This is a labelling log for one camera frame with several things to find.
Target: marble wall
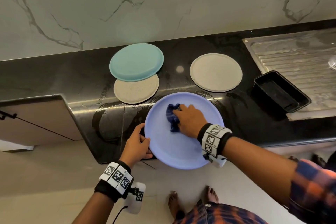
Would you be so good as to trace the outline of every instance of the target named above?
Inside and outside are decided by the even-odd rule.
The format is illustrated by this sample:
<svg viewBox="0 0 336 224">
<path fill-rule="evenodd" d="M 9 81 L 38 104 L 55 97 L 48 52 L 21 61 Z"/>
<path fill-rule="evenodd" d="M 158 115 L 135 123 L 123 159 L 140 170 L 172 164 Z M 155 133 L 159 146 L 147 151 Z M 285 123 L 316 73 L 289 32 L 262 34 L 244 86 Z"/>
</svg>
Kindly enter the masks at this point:
<svg viewBox="0 0 336 224">
<path fill-rule="evenodd" d="M 335 0 L 0 0 L 0 60 L 336 18 Z"/>
</svg>

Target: cabinet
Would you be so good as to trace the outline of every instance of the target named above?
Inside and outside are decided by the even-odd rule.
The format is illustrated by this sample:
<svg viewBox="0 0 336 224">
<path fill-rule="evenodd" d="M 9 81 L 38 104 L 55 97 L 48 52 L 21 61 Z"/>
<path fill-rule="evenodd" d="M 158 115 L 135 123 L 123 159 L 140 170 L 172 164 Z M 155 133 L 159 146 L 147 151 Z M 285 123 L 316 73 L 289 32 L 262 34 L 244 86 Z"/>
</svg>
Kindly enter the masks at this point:
<svg viewBox="0 0 336 224">
<path fill-rule="evenodd" d="M 0 111 L 16 114 L 0 120 L 2 140 L 40 145 L 83 139 L 60 95 L 2 102 Z"/>
</svg>

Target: shirt sleeve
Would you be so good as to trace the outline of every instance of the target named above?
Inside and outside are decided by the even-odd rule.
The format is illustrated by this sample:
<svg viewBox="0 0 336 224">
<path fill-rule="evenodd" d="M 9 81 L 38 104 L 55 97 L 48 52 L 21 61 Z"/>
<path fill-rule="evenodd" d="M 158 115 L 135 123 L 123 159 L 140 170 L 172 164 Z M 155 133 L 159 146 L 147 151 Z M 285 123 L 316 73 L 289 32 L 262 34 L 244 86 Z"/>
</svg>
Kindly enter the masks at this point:
<svg viewBox="0 0 336 224">
<path fill-rule="evenodd" d="M 292 178 L 289 212 L 308 224 L 336 223 L 336 173 L 300 160 Z"/>
</svg>

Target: blue cloth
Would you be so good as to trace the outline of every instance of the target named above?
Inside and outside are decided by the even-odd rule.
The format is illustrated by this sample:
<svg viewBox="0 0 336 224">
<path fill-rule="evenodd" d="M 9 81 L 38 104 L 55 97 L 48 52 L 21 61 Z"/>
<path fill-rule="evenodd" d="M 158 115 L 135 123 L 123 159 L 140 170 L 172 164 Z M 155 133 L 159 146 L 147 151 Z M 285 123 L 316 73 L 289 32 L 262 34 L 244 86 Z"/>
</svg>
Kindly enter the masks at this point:
<svg viewBox="0 0 336 224">
<path fill-rule="evenodd" d="M 181 110 L 180 104 L 169 104 L 166 111 L 167 120 L 170 122 L 170 132 L 180 132 L 178 124 L 180 123 L 178 117 L 173 114 L 173 110 Z"/>
</svg>

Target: black granite countertop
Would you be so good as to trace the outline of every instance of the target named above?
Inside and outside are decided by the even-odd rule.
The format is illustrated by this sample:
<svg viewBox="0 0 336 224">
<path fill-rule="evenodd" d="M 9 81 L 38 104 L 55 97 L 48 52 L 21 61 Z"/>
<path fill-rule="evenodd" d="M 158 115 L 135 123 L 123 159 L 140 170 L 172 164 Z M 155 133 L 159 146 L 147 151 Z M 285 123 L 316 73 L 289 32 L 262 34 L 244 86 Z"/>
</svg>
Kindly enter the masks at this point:
<svg viewBox="0 0 336 224">
<path fill-rule="evenodd" d="M 262 147 L 334 141 L 336 117 L 290 122 L 284 114 L 275 117 L 256 103 L 251 90 L 254 78 L 261 73 L 241 41 L 330 27 L 336 27 L 336 20 L 153 42 L 165 58 L 157 73 L 160 86 L 151 99 L 138 105 L 121 103 L 113 92 L 115 78 L 109 72 L 109 61 L 123 47 L 2 61 L 0 101 L 61 94 L 99 163 L 120 157 L 134 127 L 145 121 L 158 99 L 182 91 L 210 99 L 225 126 L 237 137 Z M 223 53 L 236 60 L 243 71 L 241 83 L 224 93 L 197 87 L 189 69 L 195 58 L 205 53 Z M 177 66 L 184 72 L 176 72 Z"/>
</svg>

